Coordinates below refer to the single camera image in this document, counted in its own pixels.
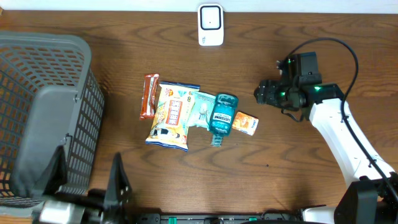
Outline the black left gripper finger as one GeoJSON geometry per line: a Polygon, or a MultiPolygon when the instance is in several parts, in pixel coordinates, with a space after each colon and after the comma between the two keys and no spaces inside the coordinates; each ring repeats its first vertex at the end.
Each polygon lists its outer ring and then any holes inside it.
{"type": "Polygon", "coordinates": [[[48,166],[32,188],[33,196],[54,195],[67,183],[67,162],[62,145],[57,146],[48,166]]]}
{"type": "Polygon", "coordinates": [[[104,197],[104,208],[121,207],[132,198],[132,188],[124,171],[123,161],[119,152],[115,153],[108,186],[104,197]]]}

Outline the small orange tissue pack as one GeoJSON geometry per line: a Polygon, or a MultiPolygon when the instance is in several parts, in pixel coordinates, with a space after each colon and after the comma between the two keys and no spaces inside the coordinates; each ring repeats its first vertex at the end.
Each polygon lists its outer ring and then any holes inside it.
{"type": "Polygon", "coordinates": [[[238,111],[234,118],[232,128],[253,136],[258,124],[259,120],[257,118],[238,111]]]}

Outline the teal mouthwash bottle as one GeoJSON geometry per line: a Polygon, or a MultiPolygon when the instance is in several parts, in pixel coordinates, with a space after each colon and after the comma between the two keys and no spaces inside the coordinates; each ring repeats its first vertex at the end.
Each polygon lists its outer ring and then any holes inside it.
{"type": "Polygon", "coordinates": [[[239,99],[234,95],[220,93],[210,117],[209,130],[213,134],[211,145],[221,147],[223,138],[229,136],[239,99]]]}

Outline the large yellow snack bag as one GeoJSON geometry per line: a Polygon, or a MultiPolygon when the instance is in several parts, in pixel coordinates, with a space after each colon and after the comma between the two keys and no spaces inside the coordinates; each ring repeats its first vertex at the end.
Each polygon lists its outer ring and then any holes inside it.
{"type": "Polygon", "coordinates": [[[188,151],[188,119],[199,85],[161,82],[160,96],[146,144],[188,151]]]}

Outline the light green snack pouch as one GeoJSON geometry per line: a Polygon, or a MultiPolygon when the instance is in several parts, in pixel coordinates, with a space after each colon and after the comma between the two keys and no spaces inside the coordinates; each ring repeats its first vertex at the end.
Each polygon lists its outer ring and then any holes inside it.
{"type": "Polygon", "coordinates": [[[215,106],[215,95],[204,92],[194,92],[195,103],[188,118],[188,126],[196,126],[210,130],[210,116],[215,106]]]}

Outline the red snack bar wrapper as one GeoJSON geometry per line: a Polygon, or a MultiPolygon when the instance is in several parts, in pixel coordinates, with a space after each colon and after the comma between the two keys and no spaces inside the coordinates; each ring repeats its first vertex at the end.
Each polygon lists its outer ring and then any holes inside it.
{"type": "Polygon", "coordinates": [[[144,75],[144,91],[142,95],[142,104],[140,120],[153,119],[155,116],[155,95],[160,75],[152,73],[144,75]]]}

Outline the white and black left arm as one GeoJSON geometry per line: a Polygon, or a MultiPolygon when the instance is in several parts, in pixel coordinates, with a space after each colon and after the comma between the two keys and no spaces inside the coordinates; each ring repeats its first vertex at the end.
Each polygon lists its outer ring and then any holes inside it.
{"type": "Polygon", "coordinates": [[[132,199],[132,188],[120,153],[115,153],[105,190],[91,189],[86,195],[60,191],[67,181],[67,162],[63,146],[58,146],[30,194],[44,201],[33,212],[33,223],[132,223],[125,204],[132,199]]]}

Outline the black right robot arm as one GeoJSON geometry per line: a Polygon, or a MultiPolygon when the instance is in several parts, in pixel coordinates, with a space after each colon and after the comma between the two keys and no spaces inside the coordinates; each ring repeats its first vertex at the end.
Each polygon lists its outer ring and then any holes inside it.
{"type": "Polygon", "coordinates": [[[397,223],[397,200],[382,177],[397,187],[397,173],[372,147],[354,120],[343,92],[323,83],[314,52],[279,61],[280,80],[263,80],[254,91],[257,103],[291,116],[301,111],[319,131],[336,159],[347,190],[336,207],[303,208],[298,217],[311,223],[397,223]]]}

